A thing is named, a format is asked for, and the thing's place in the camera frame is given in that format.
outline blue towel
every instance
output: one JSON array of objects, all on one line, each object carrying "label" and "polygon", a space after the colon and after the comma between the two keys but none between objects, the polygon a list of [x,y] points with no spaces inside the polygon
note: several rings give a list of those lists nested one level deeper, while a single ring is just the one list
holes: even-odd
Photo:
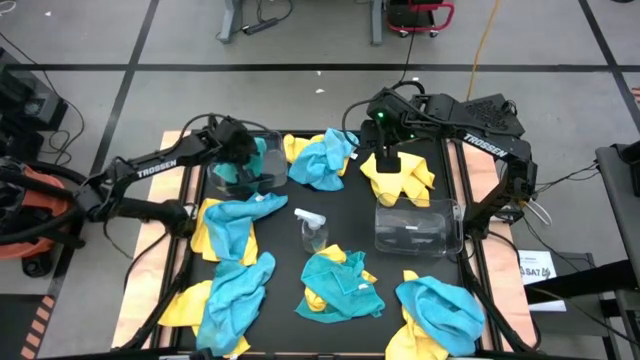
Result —
[{"label": "blue towel", "polygon": [[327,302],[325,310],[314,312],[302,299],[296,312],[307,319],[330,324],[358,316],[381,315],[384,302],[373,284],[362,278],[364,256],[362,251],[347,251],[342,264],[322,255],[313,255],[302,271],[302,282]]},{"label": "blue towel", "polygon": [[[358,144],[358,138],[348,134],[349,139]],[[289,169],[289,177],[300,184],[311,184],[318,190],[342,190],[344,185],[337,172],[353,150],[342,131],[327,129],[324,140],[309,144],[302,150]]]},{"label": "blue towel", "polygon": [[427,276],[398,285],[396,295],[420,327],[451,355],[475,352],[484,313],[466,289]]},{"label": "blue towel", "polygon": [[221,261],[216,267],[209,300],[196,339],[198,350],[210,348],[214,356],[230,353],[240,337],[258,317],[276,259],[268,252],[245,267],[236,261]]},{"label": "blue towel", "polygon": [[[253,173],[255,177],[262,174],[262,166],[264,165],[264,152],[267,150],[267,142],[263,138],[253,138],[258,148],[258,154],[251,155],[249,162],[243,166],[245,170]],[[235,184],[238,182],[238,169],[233,164],[217,164],[213,168],[218,176],[228,183]]]},{"label": "blue towel", "polygon": [[238,261],[244,256],[251,222],[283,207],[289,198],[269,193],[258,193],[247,201],[225,201],[204,212],[204,223],[216,255],[221,260]]}]

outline yellow towel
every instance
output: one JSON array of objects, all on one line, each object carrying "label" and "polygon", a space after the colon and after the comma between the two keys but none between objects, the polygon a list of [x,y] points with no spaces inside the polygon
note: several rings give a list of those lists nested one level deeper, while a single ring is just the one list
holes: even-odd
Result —
[{"label": "yellow towel", "polygon": [[374,154],[360,166],[360,170],[371,179],[373,193],[385,206],[393,206],[400,192],[404,191],[414,205],[429,207],[429,190],[426,187],[433,189],[436,176],[429,171],[427,161],[420,156],[403,152],[399,152],[398,157],[401,159],[399,173],[378,173]]},{"label": "yellow towel", "polygon": [[[211,293],[213,281],[206,280],[195,284],[185,290],[182,294],[177,294],[167,306],[158,324],[169,327],[191,326],[193,334],[198,336],[198,329],[202,323],[204,307]],[[241,337],[231,354],[225,355],[229,358],[232,355],[240,355],[249,350],[249,343],[245,337]]]},{"label": "yellow towel", "polygon": [[[304,150],[304,148],[306,148],[309,144],[320,142],[322,140],[324,140],[323,134],[316,135],[311,139],[297,138],[297,137],[293,137],[293,135],[291,134],[285,135],[284,138],[282,138],[282,143],[284,145],[284,153],[287,158],[287,161],[293,164],[293,162],[296,161],[298,156],[300,156],[300,153],[302,152],[302,150]],[[338,171],[338,176],[344,175],[344,173],[347,171],[348,163],[349,163],[349,157],[346,157],[344,159],[344,166],[342,167],[342,169],[340,169],[340,171]]]},{"label": "yellow towel", "polygon": [[[331,245],[322,251],[318,251],[316,254],[326,256],[329,260],[339,264],[347,261],[347,254],[342,251],[338,245]],[[369,274],[366,270],[362,270],[362,277],[372,284],[378,281],[375,276]],[[327,307],[327,302],[309,288],[304,289],[304,297],[307,299],[307,305],[309,305],[311,311],[318,312]]]},{"label": "yellow towel", "polygon": [[[196,231],[191,238],[191,249],[193,252],[202,254],[202,258],[206,261],[218,262],[220,259],[216,256],[215,250],[211,246],[209,240],[209,229],[204,223],[204,212],[210,206],[222,202],[217,199],[205,199],[202,202],[202,206],[198,211],[198,220],[196,222]],[[253,229],[253,224],[249,229],[249,239],[247,240],[247,247],[244,250],[244,257],[240,260],[240,263],[244,266],[255,265],[258,258],[258,242],[256,241],[256,232]]]},{"label": "yellow towel", "polygon": [[[403,272],[404,281],[418,278],[418,275],[410,270]],[[415,320],[409,315],[407,309],[402,307],[402,317],[407,324],[393,335],[387,349],[387,360],[444,360],[449,356],[447,350],[440,346],[433,338],[427,335]]]}]

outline white cable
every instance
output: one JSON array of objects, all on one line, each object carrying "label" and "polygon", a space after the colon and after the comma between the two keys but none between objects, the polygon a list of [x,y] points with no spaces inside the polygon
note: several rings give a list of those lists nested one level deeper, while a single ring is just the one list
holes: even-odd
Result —
[{"label": "white cable", "polygon": [[2,16],[2,14],[6,14],[8,12],[12,12],[13,9],[16,8],[16,2],[15,1],[2,1],[2,2],[0,2],[0,8],[3,7],[4,4],[11,4],[11,8],[6,9],[6,10],[0,10],[0,16]]},{"label": "white cable", "polygon": [[[538,212],[537,212],[533,207],[531,207],[531,205],[529,205],[530,203],[531,203],[531,204],[533,204],[533,205],[535,205],[535,206],[537,206],[537,207],[538,207],[538,209],[540,209],[540,211],[542,211],[542,212],[546,215],[546,217],[547,217],[547,219],[549,219],[549,221],[545,220],[545,219],[542,217],[542,215],[540,215],[540,213],[538,213]],[[542,207],[542,205],[540,205],[540,204],[538,204],[537,202],[535,202],[535,200],[533,200],[533,199],[529,200],[529,202],[528,202],[528,203],[526,203],[526,206],[529,208],[529,210],[531,210],[531,212],[532,212],[535,216],[537,216],[537,217],[538,217],[538,219],[540,219],[540,221],[542,221],[542,223],[544,223],[544,224],[545,224],[545,225],[547,225],[547,226],[551,226],[551,225],[553,224],[553,219],[551,218],[551,215],[549,215],[549,213],[547,212],[547,210],[545,210],[545,209]]]}]

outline transparent bin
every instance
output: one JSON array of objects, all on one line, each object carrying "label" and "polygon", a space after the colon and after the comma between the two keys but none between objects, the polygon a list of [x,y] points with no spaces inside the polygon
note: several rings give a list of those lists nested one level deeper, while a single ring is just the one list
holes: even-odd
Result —
[{"label": "transparent bin", "polygon": [[209,181],[228,195],[266,191],[287,182],[287,159],[282,136],[277,131],[254,136],[259,153],[242,166],[248,181],[238,180],[238,169],[233,164],[213,162],[207,167]]},{"label": "transparent bin", "polygon": [[379,251],[440,257],[462,250],[463,212],[455,200],[397,197],[393,206],[385,206],[382,196],[388,201],[390,195],[380,195],[376,204],[375,245]]}]

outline spray nozzle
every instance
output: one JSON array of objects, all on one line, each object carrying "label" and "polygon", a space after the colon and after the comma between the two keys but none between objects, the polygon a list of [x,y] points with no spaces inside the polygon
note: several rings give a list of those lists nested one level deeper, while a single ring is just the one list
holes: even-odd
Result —
[{"label": "spray nozzle", "polygon": [[298,219],[305,221],[312,230],[319,229],[320,226],[327,222],[326,217],[306,210],[296,209],[293,213],[298,217]]}]

